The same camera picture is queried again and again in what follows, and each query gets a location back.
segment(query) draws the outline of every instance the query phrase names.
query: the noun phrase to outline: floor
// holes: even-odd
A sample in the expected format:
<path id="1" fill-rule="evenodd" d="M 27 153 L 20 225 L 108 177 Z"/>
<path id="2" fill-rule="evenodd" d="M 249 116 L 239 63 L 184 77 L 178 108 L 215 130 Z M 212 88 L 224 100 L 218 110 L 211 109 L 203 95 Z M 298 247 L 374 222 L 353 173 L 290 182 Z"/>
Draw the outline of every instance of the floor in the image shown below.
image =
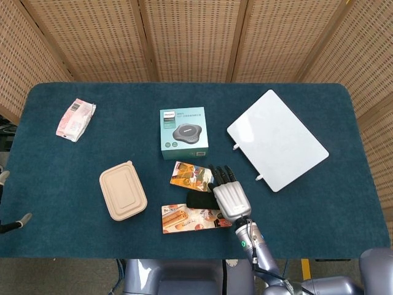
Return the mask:
<path id="1" fill-rule="evenodd" d="M 6 166 L 7 152 L 0 152 L 0 165 Z M 281 271 L 286 261 L 278 260 Z M 358 261 L 310 261 L 313 278 L 347 275 L 360 283 Z M 300 260 L 290 260 L 286 272 L 294 281 L 302 281 Z M 113 259 L 66 258 L 0 258 L 0 294 L 107 295 L 118 278 Z M 256 294 L 261 294 L 264 282 L 256 279 Z M 121 284 L 114 294 L 122 293 Z"/>

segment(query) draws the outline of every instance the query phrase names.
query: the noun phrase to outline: dark teal tablecloth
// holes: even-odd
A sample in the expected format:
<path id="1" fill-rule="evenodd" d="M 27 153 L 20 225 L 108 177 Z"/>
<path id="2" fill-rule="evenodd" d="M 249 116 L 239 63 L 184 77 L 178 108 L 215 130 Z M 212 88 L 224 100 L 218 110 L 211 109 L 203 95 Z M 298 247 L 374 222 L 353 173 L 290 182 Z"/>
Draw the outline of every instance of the dark teal tablecloth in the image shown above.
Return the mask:
<path id="1" fill-rule="evenodd" d="M 278 193 L 241 151 L 227 127 L 273 89 L 329 151 L 327 160 Z M 97 109 L 77 143 L 55 135 L 76 99 Z M 364 154 L 351 100 L 338 84 L 49 83 L 28 95 L 10 153 L 11 176 L 0 217 L 31 211 L 22 230 L 0 236 L 0 256 L 78 258 L 243 258 L 234 228 L 163 235 L 161 206 L 185 202 L 170 186 L 175 161 L 160 152 L 159 110 L 204 106 L 209 156 L 187 162 L 232 167 L 276 258 L 355 258 L 389 246 L 389 236 Z M 116 222 L 99 176 L 132 160 L 148 205 Z"/>

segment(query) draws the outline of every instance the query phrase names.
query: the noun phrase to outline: cable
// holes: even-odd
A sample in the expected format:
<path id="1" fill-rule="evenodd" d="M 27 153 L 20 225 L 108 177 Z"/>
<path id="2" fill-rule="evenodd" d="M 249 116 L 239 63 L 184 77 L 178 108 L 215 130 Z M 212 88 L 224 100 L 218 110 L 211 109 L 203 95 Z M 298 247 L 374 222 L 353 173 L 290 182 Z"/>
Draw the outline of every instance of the cable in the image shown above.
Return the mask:
<path id="1" fill-rule="evenodd" d="M 255 272 L 260 272 L 260 273 L 264 273 L 265 275 L 269 275 L 269 276 L 271 276 L 271 277 L 273 277 L 273 278 L 278 278 L 279 280 L 281 280 L 281 281 L 284 281 L 285 280 L 285 278 L 283 278 L 283 277 L 281 277 L 281 276 L 279 276 L 279 275 L 276 275 L 275 273 L 273 273 L 273 272 L 269 272 L 268 270 L 265 270 L 265 269 L 261 269 L 259 266 L 255 266 L 254 267 L 254 271 Z"/>
<path id="2" fill-rule="evenodd" d="M 117 279 L 117 283 L 113 286 L 113 288 L 109 291 L 108 295 L 114 295 L 114 291 L 119 287 L 121 281 L 124 279 L 124 269 L 123 264 L 119 259 L 116 259 L 117 270 L 119 272 L 119 278 Z"/>
<path id="3" fill-rule="evenodd" d="M 257 255 L 257 249 L 255 248 L 254 239 L 252 238 L 252 231 L 253 230 L 252 230 L 252 220 L 250 218 L 247 219 L 246 231 L 247 231 L 248 238 L 250 239 L 250 241 L 252 243 L 252 269 L 254 270 L 255 266 L 258 265 L 258 255 Z"/>
<path id="4" fill-rule="evenodd" d="M 283 278 L 285 278 L 285 274 L 286 274 L 286 272 L 287 272 L 287 267 L 288 267 L 288 265 L 289 265 L 289 260 L 287 259 L 287 260 L 285 261 L 284 270 L 282 271 L 282 277 L 283 277 Z"/>
<path id="5" fill-rule="evenodd" d="M 306 288 L 303 288 L 303 287 L 302 287 L 302 291 L 303 291 L 303 292 L 306 292 L 306 293 L 309 294 L 309 295 L 314 295 L 314 293 L 308 291 Z"/>
<path id="6" fill-rule="evenodd" d="M 228 285 L 228 271 L 227 271 L 227 261 L 222 260 L 222 295 L 227 295 L 227 285 Z"/>

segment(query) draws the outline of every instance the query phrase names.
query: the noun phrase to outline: snack package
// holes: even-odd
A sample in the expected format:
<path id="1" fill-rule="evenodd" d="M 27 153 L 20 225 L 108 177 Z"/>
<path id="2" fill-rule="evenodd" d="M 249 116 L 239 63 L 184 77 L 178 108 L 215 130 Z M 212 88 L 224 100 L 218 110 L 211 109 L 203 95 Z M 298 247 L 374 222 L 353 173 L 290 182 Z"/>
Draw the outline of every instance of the snack package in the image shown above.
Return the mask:
<path id="1" fill-rule="evenodd" d="M 56 135 L 76 142 L 84 134 L 95 110 L 95 104 L 77 98 L 61 118 Z"/>
<path id="2" fill-rule="evenodd" d="M 210 169 L 177 161 L 170 183 L 200 192 L 209 192 L 208 183 L 213 181 Z"/>
<path id="3" fill-rule="evenodd" d="M 185 204 L 162 206 L 161 214 L 164 234 L 232 225 L 222 216 L 220 210 L 192 209 Z"/>

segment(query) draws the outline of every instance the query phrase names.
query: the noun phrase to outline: container lid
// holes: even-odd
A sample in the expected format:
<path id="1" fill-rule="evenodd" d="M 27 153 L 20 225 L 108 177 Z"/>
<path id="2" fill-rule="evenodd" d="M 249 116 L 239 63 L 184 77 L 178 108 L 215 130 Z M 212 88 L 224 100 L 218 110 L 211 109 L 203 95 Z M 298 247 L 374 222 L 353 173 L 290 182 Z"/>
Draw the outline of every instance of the container lid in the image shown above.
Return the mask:
<path id="1" fill-rule="evenodd" d="M 146 208 L 147 199 L 131 161 L 102 172 L 99 183 L 114 220 L 124 220 Z"/>

